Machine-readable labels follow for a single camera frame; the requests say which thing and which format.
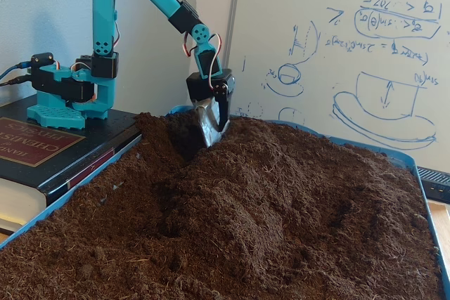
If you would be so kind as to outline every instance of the diagram sketch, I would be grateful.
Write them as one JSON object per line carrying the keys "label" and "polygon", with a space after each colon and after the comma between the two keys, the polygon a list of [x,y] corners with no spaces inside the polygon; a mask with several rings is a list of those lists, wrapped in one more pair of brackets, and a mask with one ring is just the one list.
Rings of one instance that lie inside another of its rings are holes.
{"label": "diagram sketch", "polygon": [[398,150],[425,148],[436,141],[435,124],[416,115],[424,86],[391,81],[361,72],[356,91],[334,96],[333,114],[355,132]]}
{"label": "diagram sketch", "polygon": [[284,122],[292,122],[304,126],[305,120],[302,113],[295,108],[283,108],[278,114],[278,120]]}
{"label": "diagram sketch", "polygon": [[289,49],[289,58],[294,58],[298,62],[286,63],[279,67],[278,74],[270,69],[266,74],[265,82],[262,84],[264,89],[270,89],[275,94],[286,98],[295,98],[303,93],[303,86],[299,83],[302,73],[299,65],[306,63],[316,53],[319,47],[320,33],[314,22],[310,22],[309,28],[305,34],[304,41],[298,40],[299,28],[294,26],[294,38],[292,47]]}
{"label": "diagram sketch", "polygon": [[249,103],[247,107],[238,107],[234,112],[234,115],[239,117],[250,117],[253,119],[259,119],[264,114],[264,109],[259,103]]}

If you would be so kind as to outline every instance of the black cable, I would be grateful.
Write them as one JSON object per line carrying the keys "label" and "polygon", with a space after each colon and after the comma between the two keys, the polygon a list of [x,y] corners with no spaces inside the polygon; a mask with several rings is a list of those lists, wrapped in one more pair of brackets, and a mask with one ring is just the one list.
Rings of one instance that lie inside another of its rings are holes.
{"label": "black cable", "polygon": [[8,86],[8,85],[12,86],[14,84],[23,84],[24,82],[31,81],[31,79],[32,79],[31,74],[23,75],[21,77],[16,77],[14,79],[11,79],[7,82],[3,82],[2,84],[0,84],[0,87]]}

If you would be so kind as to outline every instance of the whiteboard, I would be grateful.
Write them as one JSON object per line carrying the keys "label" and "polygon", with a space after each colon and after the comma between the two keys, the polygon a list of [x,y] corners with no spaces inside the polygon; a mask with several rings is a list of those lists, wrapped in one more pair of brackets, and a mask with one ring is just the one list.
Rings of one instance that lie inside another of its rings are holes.
{"label": "whiteboard", "polygon": [[231,111],[450,172],[450,0],[235,0]]}

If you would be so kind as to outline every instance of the red wire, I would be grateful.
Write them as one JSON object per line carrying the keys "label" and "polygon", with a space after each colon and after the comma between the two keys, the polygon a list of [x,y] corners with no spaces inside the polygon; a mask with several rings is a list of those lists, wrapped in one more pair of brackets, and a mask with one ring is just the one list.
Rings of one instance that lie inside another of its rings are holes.
{"label": "red wire", "polygon": [[188,32],[186,32],[185,33],[185,35],[184,35],[184,43],[183,43],[183,51],[184,51],[184,53],[186,54],[186,56],[188,57],[188,58],[190,58],[191,57],[191,52],[197,47],[193,47],[193,48],[191,48],[189,51],[188,51],[188,48],[187,48],[187,46],[186,46],[186,43],[188,42]]}

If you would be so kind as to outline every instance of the wire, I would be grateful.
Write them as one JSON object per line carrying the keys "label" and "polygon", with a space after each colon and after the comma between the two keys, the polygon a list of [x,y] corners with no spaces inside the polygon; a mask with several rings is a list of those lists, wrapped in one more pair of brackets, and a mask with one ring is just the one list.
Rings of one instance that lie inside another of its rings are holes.
{"label": "wire", "polygon": [[27,81],[31,81],[32,80],[32,75],[27,74],[27,75],[23,75],[21,77],[16,77],[14,79],[11,79],[7,82],[3,82],[0,84],[0,87],[2,86],[8,86],[8,85],[14,85],[14,84],[23,84],[24,82]]}
{"label": "wire", "polygon": [[117,39],[114,41],[113,47],[115,48],[120,40],[120,31],[119,31],[119,25],[117,24],[117,21],[115,22],[115,29],[117,30]]}
{"label": "wire", "polygon": [[7,70],[5,70],[5,72],[2,75],[0,75],[0,80],[2,80],[6,75],[8,75],[8,73],[10,73],[16,69],[18,69],[17,65],[14,65],[13,67],[9,67]]}
{"label": "wire", "polygon": [[85,63],[78,62],[78,63],[74,63],[73,65],[71,65],[71,66],[70,66],[70,70],[72,70],[72,71],[74,72],[75,70],[73,69],[73,67],[75,67],[76,65],[84,65],[84,66],[88,67],[88,69],[91,69],[91,68],[90,68],[88,65],[86,65]]}
{"label": "wire", "polygon": [[210,67],[210,74],[209,74],[209,76],[208,76],[208,84],[210,85],[210,89],[211,89],[212,91],[214,90],[214,88],[212,88],[212,84],[211,84],[212,68],[214,67],[214,63],[216,62],[217,56],[219,55],[220,50],[221,50],[221,48],[222,48],[222,39],[221,39],[220,35],[218,35],[217,33],[214,33],[214,34],[210,37],[210,39],[209,39],[208,41],[210,41],[210,40],[211,40],[212,38],[214,38],[214,37],[217,37],[217,38],[218,38],[219,44],[217,45],[217,51],[216,51],[216,54],[214,55],[214,57],[213,57],[213,59],[212,59],[211,67]]}
{"label": "wire", "polygon": [[184,51],[184,53],[186,54],[186,56],[187,56],[188,58],[190,58],[191,55],[192,55],[191,52],[192,52],[194,49],[196,49],[197,46],[191,48],[191,49],[188,51],[188,47],[186,46],[186,43],[187,43],[187,42],[188,42],[188,32],[186,32],[185,35],[184,35],[183,51]]}

